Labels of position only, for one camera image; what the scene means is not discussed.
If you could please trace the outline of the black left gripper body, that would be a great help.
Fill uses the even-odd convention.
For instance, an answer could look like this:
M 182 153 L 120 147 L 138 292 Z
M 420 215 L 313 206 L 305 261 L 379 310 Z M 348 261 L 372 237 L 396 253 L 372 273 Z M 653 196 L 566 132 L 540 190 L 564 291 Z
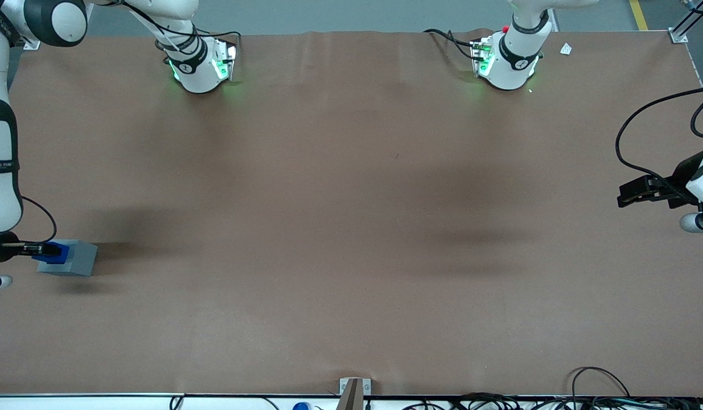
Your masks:
M 686 184 L 695 175 L 697 169 L 700 168 L 702 159 L 703 151 L 699 151 L 699 153 L 677 164 L 672 175 L 666 178 L 668 182 L 666 184 L 666 189 L 668 189 L 669 194 L 669 208 L 679 208 L 686 205 L 699 206 L 700 200 L 686 188 Z

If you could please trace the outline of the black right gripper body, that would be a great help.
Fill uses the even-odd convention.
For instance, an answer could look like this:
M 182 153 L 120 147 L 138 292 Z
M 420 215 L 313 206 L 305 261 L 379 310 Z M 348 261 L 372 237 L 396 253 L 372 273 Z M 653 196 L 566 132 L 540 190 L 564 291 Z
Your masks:
M 0 234 L 0 263 L 19 255 L 24 247 L 24 242 L 13 231 Z

